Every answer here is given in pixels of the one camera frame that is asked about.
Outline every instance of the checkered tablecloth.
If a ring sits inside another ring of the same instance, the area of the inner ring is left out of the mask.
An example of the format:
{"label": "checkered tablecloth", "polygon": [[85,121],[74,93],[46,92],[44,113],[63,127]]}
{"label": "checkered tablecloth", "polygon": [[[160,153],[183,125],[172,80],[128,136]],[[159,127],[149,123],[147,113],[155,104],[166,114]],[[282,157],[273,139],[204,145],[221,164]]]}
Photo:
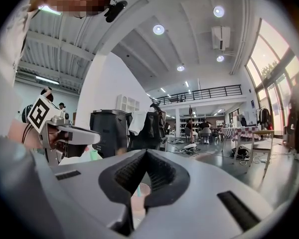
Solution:
{"label": "checkered tablecloth", "polygon": [[[220,130],[220,132],[223,133],[225,137],[231,137],[233,140],[236,139],[239,135],[246,138],[252,138],[253,132],[255,131],[259,131],[258,126],[225,127]],[[255,134],[254,138],[260,139],[260,135]]]}

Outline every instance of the white shirt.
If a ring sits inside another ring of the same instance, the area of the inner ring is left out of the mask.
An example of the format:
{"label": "white shirt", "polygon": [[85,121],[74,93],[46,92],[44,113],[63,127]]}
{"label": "white shirt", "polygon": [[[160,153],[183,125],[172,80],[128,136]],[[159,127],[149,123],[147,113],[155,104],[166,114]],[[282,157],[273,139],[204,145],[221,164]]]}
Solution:
{"label": "white shirt", "polygon": [[30,20],[36,13],[27,12],[30,0],[22,0],[0,32],[0,135],[7,135],[21,98],[13,89],[15,73],[22,57],[22,46]]}

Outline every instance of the gray floor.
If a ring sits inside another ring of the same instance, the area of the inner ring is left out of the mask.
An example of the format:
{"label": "gray floor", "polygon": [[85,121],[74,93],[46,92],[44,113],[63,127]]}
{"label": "gray floor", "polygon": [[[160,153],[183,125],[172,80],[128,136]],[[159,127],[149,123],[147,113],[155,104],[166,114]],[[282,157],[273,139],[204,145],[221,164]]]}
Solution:
{"label": "gray floor", "polygon": [[[199,153],[199,160],[201,162],[220,167],[258,191],[273,208],[277,208],[280,204],[292,198],[299,188],[299,161],[294,160],[292,154],[285,154],[288,152],[288,149],[279,143],[282,143],[281,139],[274,140],[271,163],[264,179],[264,163],[252,163],[248,173],[246,173],[247,166],[241,165],[240,160],[236,160],[235,164],[233,164],[233,159],[229,158],[229,156],[231,149],[235,147],[235,143],[230,140],[227,140],[223,152],[221,152],[223,143],[218,142],[210,145],[197,144],[197,148],[200,149],[197,153]],[[177,148],[182,149],[185,145],[187,144],[175,144],[173,146],[168,143],[166,150],[177,152]],[[262,153],[255,153],[255,156],[262,156],[261,158],[267,159],[267,156],[263,156]],[[149,178],[145,177],[143,182],[149,184]]]}

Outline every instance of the round ceiling light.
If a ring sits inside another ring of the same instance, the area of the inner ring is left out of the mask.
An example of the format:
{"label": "round ceiling light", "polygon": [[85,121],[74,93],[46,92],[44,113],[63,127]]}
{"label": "round ceiling light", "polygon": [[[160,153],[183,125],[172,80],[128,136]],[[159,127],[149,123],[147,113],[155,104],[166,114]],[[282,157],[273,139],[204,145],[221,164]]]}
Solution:
{"label": "round ceiling light", "polygon": [[218,56],[217,57],[217,62],[223,62],[224,61],[224,56]]}
{"label": "round ceiling light", "polygon": [[221,18],[222,16],[224,16],[225,14],[225,10],[223,7],[221,6],[216,6],[214,8],[214,15],[217,17],[217,18]]}
{"label": "round ceiling light", "polygon": [[183,67],[183,66],[179,66],[179,67],[177,68],[177,70],[178,70],[179,72],[184,71],[184,70],[185,70],[185,67]]}
{"label": "round ceiling light", "polygon": [[163,34],[165,32],[165,28],[162,25],[156,25],[153,28],[153,32],[157,35]]}

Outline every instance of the large window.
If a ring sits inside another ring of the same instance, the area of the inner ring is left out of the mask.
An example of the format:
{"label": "large window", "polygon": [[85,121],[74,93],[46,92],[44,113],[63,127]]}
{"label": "large window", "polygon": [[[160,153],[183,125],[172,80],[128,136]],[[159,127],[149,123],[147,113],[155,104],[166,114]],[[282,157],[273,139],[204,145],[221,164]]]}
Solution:
{"label": "large window", "polygon": [[299,59],[284,38],[264,20],[246,69],[258,94],[259,106],[270,111],[275,134],[283,134],[288,123],[292,86],[299,74]]}

